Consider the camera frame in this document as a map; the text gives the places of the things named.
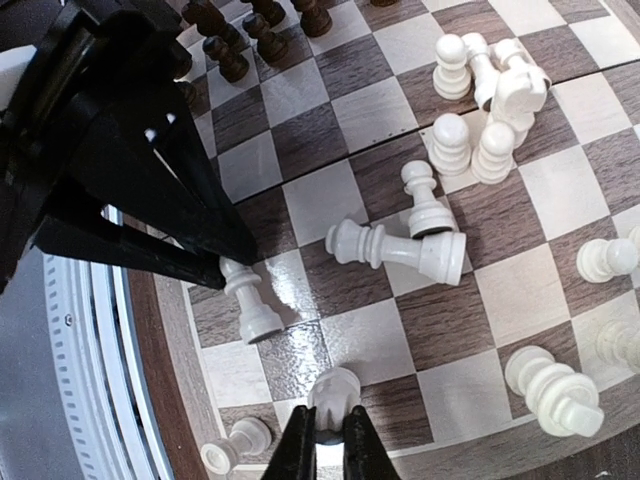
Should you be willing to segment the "white king chess piece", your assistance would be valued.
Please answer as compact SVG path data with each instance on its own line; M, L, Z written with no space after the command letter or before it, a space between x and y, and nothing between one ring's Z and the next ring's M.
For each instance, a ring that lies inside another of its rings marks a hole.
M547 434L592 437L600 430L605 414L595 382L547 350L534 345L518 349L507 361L504 376Z

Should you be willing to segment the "wooden chess board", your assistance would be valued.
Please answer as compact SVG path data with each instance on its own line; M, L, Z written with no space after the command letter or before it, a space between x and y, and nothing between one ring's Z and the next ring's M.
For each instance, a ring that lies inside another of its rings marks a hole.
M589 377L605 440L639 430L639 377L597 353L639 323L639 276L585 281L576 258L639 222L635 1L290 3L269 64L229 83L188 27L187 81L211 168L260 249L249 288L283 322L250 343L235 294L158 278L188 452L244 417L274 439L318 375L352 370L407 479L488 479L589 446L546 434L507 385L547 350Z

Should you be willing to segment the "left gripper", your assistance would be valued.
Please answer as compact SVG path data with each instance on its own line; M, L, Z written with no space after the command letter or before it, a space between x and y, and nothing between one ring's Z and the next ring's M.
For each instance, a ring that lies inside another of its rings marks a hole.
M70 1L1 116L1 280L24 249L220 290L223 257L256 240L216 179L173 72L183 50L162 1ZM103 216L114 206L177 247Z

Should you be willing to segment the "white pawn chess piece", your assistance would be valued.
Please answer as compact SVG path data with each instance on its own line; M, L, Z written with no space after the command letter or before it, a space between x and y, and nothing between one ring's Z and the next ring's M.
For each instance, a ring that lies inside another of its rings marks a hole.
M261 277L246 265L221 257L219 267L225 278L224 293L239 303L240 336L247 345L257 344L284 330L281 317L266 304L257 289Z

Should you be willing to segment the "white knight chess piece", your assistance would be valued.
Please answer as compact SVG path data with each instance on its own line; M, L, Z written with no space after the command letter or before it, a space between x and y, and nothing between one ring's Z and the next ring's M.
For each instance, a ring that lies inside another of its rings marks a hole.
M316 441L322 445L340 444L345 418L361 403L360 380L347 368L331 368L316 379L307 402L309 408L316 408Z

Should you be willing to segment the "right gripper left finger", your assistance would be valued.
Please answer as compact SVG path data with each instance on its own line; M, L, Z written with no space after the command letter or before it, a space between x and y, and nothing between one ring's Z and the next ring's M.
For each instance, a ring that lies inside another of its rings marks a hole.
M316 478L315 407L296 406L262 480L312 480Z

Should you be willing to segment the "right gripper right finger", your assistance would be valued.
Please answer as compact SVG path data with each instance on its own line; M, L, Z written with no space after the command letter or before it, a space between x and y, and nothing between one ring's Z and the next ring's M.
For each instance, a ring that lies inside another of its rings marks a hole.
M344 479L400 479L363 406L355 406L344 419L343 437Z

